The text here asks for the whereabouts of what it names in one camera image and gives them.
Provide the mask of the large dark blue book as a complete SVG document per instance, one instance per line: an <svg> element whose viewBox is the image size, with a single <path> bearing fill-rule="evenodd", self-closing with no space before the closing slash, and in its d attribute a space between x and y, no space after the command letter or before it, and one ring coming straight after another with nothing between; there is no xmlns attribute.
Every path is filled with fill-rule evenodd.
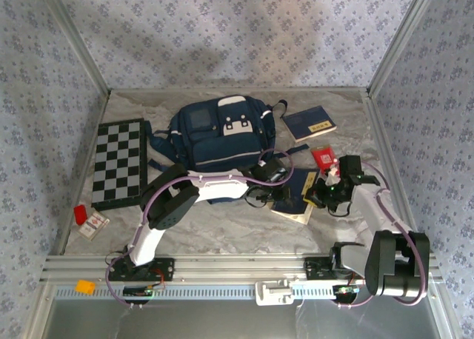
<svg viewBox="0 0 474 339"><path fill-rule="evenodd" d="M304 196L316 182L318 174L319 168L295 168L292 177L286 183L289 187L289 197L272 203L269 206L270 211L291 221L307 225L313 205L306 202Z"/></svg>

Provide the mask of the red packet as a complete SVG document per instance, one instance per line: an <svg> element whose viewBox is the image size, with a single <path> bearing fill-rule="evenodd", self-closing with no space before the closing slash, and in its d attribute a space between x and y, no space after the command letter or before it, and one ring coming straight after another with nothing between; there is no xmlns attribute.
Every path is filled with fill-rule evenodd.
<svg viewBox="0 0 474 339"><path fill-rule="evenodd" d="M338 168L338 159L329 144L321 147L313 147L310 151L316 165L323 174L326 175L332 167Z"/></svg>

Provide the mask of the small blue book yellow label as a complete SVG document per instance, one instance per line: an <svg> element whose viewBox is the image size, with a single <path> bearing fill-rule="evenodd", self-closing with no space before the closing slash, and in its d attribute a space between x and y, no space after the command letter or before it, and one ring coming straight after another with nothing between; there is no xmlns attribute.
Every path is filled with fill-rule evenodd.
<svg viewBox="0 0 474 339"><path fill-rule="evenodd" d="M295 142L304 141L337 129L336 123L322 106L284 115L281 119Z"/></svg>

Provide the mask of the navy blue student backpack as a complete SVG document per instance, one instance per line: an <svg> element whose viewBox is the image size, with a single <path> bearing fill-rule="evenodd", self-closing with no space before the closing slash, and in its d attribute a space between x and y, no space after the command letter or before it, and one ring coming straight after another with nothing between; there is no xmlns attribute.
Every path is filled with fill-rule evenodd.
<svg viewBox="0 0 474 339"><path fill-rule="evenodd" d="M246 170L274 153L273 108L250 96L231 95L182 107L167 130L145 124L150 146L176 164L196 172Z"/></svg>

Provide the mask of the grey metal sheet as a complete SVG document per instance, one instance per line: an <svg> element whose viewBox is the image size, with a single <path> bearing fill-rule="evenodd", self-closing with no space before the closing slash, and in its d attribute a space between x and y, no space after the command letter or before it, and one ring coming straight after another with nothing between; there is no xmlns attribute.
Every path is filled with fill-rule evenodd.
<svg viewBox="0 0 474 339"><path fill-rule="evenodd" d="M444 339L426 303L376 298L355 309L330 301L166 301L126 309L115 301L57 300L41 339Z"/></svg>

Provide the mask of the black grey checkerboard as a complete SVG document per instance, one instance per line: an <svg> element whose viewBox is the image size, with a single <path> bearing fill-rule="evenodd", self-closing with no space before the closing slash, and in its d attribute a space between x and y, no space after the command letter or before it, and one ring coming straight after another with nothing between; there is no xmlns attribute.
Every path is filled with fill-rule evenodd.
<svg viewBox="0 0 474 339"><path fill-rule="evenodd" d="M103 123L96 138L91 206L104 211L140 204L147 184L147 136L142 118Z"/></svg>

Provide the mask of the left small circuit board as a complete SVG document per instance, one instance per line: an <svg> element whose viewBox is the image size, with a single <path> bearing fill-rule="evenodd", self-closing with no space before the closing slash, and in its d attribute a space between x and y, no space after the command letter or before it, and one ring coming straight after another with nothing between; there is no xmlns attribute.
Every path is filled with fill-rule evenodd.
<svg viewBox="0 0 474 339"><path fill-rule="evenodd" d="M122 291L124 297L152 297L152 286L125 286Z"/></svg>

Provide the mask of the playing card box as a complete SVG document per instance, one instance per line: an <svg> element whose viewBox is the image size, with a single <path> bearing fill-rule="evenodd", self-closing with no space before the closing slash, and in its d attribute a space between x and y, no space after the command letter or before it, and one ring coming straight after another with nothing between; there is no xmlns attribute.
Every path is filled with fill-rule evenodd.
<svg viewBox="0 0 474 339"><path fill-rule="evenodd" d="M100 212L93 212L93 214L79 227L78 234L81 237L92 241L100 231L106 227L110 219Z"/></svg>

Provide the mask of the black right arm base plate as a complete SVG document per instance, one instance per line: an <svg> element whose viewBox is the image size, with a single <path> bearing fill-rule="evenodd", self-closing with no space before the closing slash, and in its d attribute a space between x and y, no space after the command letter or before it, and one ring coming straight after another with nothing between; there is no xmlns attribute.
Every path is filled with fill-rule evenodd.
<svg viewBox="0 0 474 339"><path fill-rule="evenodd" d="M307 257L304 259L304 271L307 280L362 280L358 273L343 267L337 267L329 257Z"/></svg>

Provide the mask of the aluminium frame cross rail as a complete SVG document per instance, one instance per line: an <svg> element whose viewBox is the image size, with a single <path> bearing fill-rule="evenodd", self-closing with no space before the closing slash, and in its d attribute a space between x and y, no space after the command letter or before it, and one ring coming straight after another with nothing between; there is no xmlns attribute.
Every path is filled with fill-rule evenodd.
<svg viewBox="0 0 474 339"><path fill-rule="evenodd" d="M172 284L252 284L286 278L304 281L305 255L172 255L175 259ZM103 255L49 256L40 283L74 284L82 279L103 283L107 265Z"/></svg>

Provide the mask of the white plastic bracket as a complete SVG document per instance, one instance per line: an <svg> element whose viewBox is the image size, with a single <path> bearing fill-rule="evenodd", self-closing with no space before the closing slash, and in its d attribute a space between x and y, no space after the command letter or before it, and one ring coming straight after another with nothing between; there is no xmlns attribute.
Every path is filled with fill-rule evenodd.
<svg viewBox="0 0 474 339"><path fill-rule="evenodd" d="M255 283L258 306L283 306L294 302L293 286L287 279Z"/></svg>

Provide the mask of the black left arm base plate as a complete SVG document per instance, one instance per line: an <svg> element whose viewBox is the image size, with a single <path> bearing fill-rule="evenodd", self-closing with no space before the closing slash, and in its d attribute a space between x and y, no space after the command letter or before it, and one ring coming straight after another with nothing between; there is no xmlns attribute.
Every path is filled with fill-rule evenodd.
<svg viewBox="0 0 474 339"><path fill-rule="evenodd" d="M171 281L174 268L174 258L154 258L145 265L136 266L126 257L112 265L107 278L109 281L158 283Z"/></svg>

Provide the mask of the aluminium frame post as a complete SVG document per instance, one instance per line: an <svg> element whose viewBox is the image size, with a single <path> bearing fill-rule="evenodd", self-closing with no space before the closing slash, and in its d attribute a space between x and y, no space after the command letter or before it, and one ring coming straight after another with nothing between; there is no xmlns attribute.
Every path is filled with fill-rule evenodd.
<svg viewBox="0 0 474 339"><path fill-rule="evenodd" d="M62 0L44 0L48 6L51 15L60 26L61 31L67 38L71 49L76 54L78 60L81 62L90 80L98 90L99 94L108 99L110 91L104 80L97 63L94 61L92 55L87 49L84 39L81 37L79 29L73 22L66 5Z"/></svg>
<svg viewBox="0 0 474 339"><path fill-rule="evenodd" d="M432 0L412 0L407 9L398 29L387 48L370 84L367 87L367 94L371 99L376 98L385 81L389 77L395 63L403 53L410 37L417 28L423 15L429 8Z"/></svg>

